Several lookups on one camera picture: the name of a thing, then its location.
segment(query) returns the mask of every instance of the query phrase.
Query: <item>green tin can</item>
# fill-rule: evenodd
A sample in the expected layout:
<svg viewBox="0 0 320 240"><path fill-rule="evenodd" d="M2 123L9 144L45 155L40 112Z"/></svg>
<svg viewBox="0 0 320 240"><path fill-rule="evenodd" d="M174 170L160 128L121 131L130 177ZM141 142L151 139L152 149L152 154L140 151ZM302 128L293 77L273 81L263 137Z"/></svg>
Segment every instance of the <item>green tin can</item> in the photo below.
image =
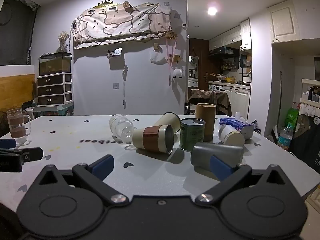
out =
<svg viewBox="0 0 320 240"><path fill-rule="evenodd" d="M197 118L181 120L180 148L191 152L197 142L203 142L205 121Z"/></svg>

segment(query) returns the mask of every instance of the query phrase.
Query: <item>recessed light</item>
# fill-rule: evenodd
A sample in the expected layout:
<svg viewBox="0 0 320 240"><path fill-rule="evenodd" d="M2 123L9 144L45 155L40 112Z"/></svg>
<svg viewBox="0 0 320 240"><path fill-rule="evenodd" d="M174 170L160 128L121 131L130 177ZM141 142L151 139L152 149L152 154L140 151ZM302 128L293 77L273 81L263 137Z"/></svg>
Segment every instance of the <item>recessed light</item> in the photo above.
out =
<svg viewBox="0 0 320 240"><path fill-rule="evenodd" d="M215 7L210 7L208 9L208 14L209 15L215 15L218 12L218 10Z"/></svg>

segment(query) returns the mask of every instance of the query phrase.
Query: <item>green plastic bag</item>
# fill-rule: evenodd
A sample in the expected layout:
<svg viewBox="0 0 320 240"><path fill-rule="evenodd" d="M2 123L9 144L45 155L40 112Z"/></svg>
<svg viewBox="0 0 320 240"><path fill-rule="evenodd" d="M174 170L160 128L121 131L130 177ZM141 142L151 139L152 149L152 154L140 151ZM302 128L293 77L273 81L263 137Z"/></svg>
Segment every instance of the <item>green plastic bag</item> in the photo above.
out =
<svg viewBox="0 0 320 240"><path fill-rule="evenodd" d="M297 118L298 118L299 110L293 109L292 107L287 112L287 117L284 120L284 124L291 124L292 127L296 126Z"/></svg>

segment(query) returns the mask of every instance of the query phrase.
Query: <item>white table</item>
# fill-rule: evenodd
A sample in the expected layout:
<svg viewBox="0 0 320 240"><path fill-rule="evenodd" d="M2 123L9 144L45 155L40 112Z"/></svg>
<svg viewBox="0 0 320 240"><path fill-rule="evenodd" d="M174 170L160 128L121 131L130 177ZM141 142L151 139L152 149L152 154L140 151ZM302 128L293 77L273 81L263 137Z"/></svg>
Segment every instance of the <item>white table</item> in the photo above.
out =
<svg viewBox="0 0 320 240"><path fill-rule="evenodd" d="M160 115L127 117L139 129L152 126ZM112 143L114 139L109 129L109 119L108 115L93 115L42 116L33 120L31 135L28 136L31 142L23 147L41 147L44 158L25 163L21 173L0 172L0 202L16 211L25 194L23 191L30 187L47 164L54 164L58 169L71 169L77 163L90 164L106 154L114 157L115 166L104 182L129 198L133 195L191 195L195 198L219 183L210 172L195 169L191 165L190 153L179 149L179 133L170 156L148 154L137 150L133 145ZM218 129L219 120L216 120L213 136L213 142L216 143L219 142ZM134 166L124 168L126 162ZM317 172L258 133L254 133L252 139L244 145L243 162L253 169L266 169L270 164L280 165L304 197L320 182Z"/></svg>

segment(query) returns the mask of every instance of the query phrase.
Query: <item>tissue box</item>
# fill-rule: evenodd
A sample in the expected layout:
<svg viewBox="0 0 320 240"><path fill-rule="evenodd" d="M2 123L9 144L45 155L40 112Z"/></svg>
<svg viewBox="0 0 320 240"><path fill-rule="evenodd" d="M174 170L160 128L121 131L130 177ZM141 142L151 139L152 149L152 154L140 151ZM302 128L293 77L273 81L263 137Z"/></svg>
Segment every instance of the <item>tissue box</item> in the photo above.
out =
<svg viewBox="0 0 320 240"><path fill-rule="evenodd" d="M237 131L243 134L245 140L250 139L253 135L254 126L252 124L237 121L235 118L221 118L219 124L231 125Z"/></svg>

